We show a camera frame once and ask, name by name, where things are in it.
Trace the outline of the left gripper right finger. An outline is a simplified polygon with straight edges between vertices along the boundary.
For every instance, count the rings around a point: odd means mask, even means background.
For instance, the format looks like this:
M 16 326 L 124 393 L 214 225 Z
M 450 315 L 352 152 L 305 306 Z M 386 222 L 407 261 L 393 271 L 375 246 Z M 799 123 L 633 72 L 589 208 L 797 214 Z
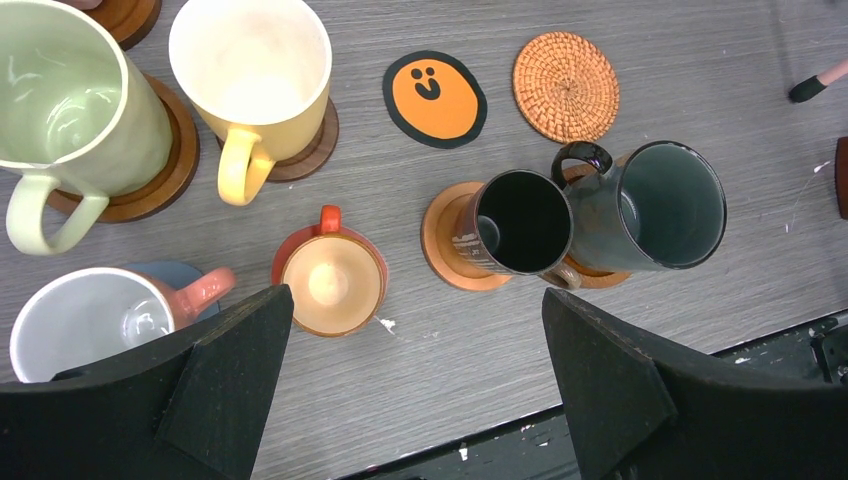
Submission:
M 735 365 L 574 294 L 542 301 L 585 479 L 843 479 L 847 390 Z

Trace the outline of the blue round coaster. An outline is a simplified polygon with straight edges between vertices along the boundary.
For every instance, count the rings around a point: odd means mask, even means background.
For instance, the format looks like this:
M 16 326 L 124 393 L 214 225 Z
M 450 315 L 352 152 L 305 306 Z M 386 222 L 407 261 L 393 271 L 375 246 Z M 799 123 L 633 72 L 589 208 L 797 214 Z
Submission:
M 147 277 L 150 277 L 164 285 L 167 285 L 168 287 L 174 290 L 182 289 L 203 276 L 203 272 L 198 268 L 185 262 L 174 260 L 127 263 L 121 265 L 120 268 L 136 272 L 138 275 L 145 275 Z M 168 313 L 166 304 L 160 302 L 156 295 L 153 295 L 153 304 L 157 310 L 161 310 L 164 313 Z M 219 311 L 220 302 L 216 301 L 204 311 L 199 313 L 198 316 L 189 323 L 185 323 L 185 321 L 182 321 L 178 317 L 175 317 L 175 330 L 186 325 L 190 325 L 191 323 L 194 323 L 196 321 L 205 320 L 211 316 L 214 316 Z

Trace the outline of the small pink white cup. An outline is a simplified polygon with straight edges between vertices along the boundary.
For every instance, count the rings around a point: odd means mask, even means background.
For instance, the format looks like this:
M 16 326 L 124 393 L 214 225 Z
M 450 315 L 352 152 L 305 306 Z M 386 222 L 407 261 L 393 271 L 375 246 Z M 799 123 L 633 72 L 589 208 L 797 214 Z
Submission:
M 221 267 L 182 288 L 126 268 L 92 267 L 51 281 L 20 310 L 9 355 L 17 379 L 46 382 L 192 325 L 236 285 Z

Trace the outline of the dark brown ridged coaster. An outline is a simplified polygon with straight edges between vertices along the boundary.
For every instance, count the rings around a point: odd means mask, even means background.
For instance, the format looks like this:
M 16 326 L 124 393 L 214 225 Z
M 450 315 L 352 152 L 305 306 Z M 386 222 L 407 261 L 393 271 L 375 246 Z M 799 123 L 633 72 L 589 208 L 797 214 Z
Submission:
M 575 260 L 570 253 L 574 232 L 579 237 L 578 247 L 583 248 L 596 241 L 589 238 L 590 234 L 599 234 L 604 228 L 604 221 L 594 207 L 579 200 L 577 220 L 574 220 L 571 203 L 566 202 L 545 210 L 542 218 L 541 248 L 546 251 L 544 256 L 551 259 L 562 256 L 562 259 L 540 274 L 541 279 L 564 289 L 602 289 L 615 286 L 630 276 L 627 272 L 596 270 L 585 262 L 587 253 L 579 254 L 581 260 Z

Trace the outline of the red apple smiley coaster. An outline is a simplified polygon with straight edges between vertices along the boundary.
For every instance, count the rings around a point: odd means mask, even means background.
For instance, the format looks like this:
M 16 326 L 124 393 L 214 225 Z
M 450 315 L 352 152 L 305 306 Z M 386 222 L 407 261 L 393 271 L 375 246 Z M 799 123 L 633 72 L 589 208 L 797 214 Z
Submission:
M 378 259 L 380 269 L 384 274 L 385 280 L 389 281 L 389 269 L 388 265 L 383 257 L 383 255 L 379 252 L 376 246 L 368 240 L 365 236 L 361 235 L 359 232 L 352 230 L 347 227 L 341 228 L 341 233 L 346 236 L 350 236 L 357 241 L 362 242 L 372 253 L 374 253 Z M 270 273 L 270 284 L 271 285 L 281 285 L 283 283 L 283 268 L 288 260 L 288 258 L 293 254 L 293 252 L 301 246 L 306 241 L 312 239 L 319 235 L 319 225 L 314 224 L 311 226 L 307 226 L 296 232 L 292 233 L 289 237 L 287 237 L 283 243 L 280 245 L 276 254 L 273 258 L 271 264 L 271 273 Z

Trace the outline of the small orange cup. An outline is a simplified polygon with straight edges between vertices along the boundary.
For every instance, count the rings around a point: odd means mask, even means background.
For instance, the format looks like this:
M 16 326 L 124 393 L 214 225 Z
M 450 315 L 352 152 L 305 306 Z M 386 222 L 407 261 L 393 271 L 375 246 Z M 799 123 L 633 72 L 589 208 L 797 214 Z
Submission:
M 322 337 L 363 328 L 384 302 L 388 281 L 378 259 L 362 242 L 343 235 L 338 206 L 321 208 L 319 235 L 288 258 L 281 285 L 289 287 L 293 322 Z

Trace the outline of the dark green mug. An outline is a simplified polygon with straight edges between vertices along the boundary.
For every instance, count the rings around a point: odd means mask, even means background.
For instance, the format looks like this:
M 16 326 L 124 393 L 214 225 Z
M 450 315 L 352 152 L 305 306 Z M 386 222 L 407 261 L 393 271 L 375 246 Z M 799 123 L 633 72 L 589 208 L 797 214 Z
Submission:
M 592 270 L 691 269 L 717 251 L 726 230 L 715 170 L 676 141 L 653 141 L 619 159 L 596 143 L 569 142 L 551 177 L 572 207 L 569 253 Z

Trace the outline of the dark maroon cup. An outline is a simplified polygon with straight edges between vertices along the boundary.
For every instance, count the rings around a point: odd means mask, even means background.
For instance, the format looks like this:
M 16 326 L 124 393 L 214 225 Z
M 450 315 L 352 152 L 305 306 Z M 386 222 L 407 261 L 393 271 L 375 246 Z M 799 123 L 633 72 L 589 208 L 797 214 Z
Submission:
M 574 232 L 563 190 L 531 170 L 510 170 L 485 183 L 461 209 L 452 236 L 460 258 L 492 274 L 546 277 L 582 286 L 565 257 Z

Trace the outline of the light orange round coaster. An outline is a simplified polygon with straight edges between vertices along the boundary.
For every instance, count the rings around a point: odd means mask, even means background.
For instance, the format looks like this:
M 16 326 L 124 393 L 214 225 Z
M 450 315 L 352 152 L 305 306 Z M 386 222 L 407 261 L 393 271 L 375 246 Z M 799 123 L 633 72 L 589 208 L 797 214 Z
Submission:
M 452 242 L 460 214 L 482 186 L 482 182 L 468 181 L 440 192 L 428 206 L 420 231 L 422 251 L 431 269 L 447 284 L 470 292 L 495 290 L 511 280 L 509 275 L 468 263 Z

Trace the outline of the brown ridged wooden coaster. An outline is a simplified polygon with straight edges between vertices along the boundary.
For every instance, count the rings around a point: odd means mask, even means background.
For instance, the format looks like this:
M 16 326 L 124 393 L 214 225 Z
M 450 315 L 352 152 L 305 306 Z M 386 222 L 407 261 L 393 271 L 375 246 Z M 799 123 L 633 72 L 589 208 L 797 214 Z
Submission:
M 126 223 L 150 217 L 174 203 L 188 188 L 197 171 L 199 135 L 188 108 L 177 94 L 155 77 L 132 67 L 128 77 L 140 75 L 158 98 L 168 119 L 171 142 L 164 166 L 145 184 L 108 198 L 98 223 Z

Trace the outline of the dark walnut round coaster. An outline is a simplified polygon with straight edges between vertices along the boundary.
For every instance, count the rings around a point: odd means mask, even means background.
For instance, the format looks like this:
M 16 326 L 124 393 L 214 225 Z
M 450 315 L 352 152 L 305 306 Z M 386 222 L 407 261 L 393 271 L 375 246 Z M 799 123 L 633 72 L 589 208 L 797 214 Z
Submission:
M 339 122 L 328 92 L 302 100 L 231 89 L 216 105 L 196 110 L 222 148 L 219 190 L 241 205 L 264 183 L 289 182 L 312 174 L 328 160 L 338 139 Z

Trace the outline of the light green cup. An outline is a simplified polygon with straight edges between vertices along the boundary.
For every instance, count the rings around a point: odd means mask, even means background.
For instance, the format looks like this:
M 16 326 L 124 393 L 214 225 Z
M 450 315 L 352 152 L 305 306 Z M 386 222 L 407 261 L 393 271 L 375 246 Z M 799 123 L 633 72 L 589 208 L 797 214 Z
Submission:
M 113 36 L 57 1 L 1 5 L 1 166 L 19 175 L 5 216 L 14 247 L 64 253 L 115 196 L 166 166 L 166 110 Z

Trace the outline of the woven rattan coaster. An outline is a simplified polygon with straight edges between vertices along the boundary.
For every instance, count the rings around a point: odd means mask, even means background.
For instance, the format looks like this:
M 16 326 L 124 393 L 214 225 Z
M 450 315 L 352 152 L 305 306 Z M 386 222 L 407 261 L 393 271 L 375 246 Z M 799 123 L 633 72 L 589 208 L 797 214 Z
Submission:
M 600 139 L 619 110 L 611 63 L 596 45 L 572 32 L 547 32 L 530 40 L 514 62 L 512 88 L 529 125 L 560 144 Z

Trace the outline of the yellow mug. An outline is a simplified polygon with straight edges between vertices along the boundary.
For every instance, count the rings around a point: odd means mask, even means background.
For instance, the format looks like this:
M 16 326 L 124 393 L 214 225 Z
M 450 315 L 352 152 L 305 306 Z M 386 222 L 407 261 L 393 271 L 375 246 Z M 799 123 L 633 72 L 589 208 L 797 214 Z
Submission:
M 328 92 L 328 32 L 304 1 L 188 1 L 170 30 L 169 60 L 192 105 L 216 105 L 227 91 L 302 100 Z

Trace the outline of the orange black smiley coaster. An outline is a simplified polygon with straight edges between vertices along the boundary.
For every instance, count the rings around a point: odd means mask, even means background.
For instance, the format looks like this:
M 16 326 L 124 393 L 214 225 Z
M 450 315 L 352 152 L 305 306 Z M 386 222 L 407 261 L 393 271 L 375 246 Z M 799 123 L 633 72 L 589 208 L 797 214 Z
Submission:
M 487 99 L 470 70 L 434 50 L 412 52 L 391 63 L 382 94 L 389 117 L 403 133 L 439 149 L 475 140 L 488 114 Z

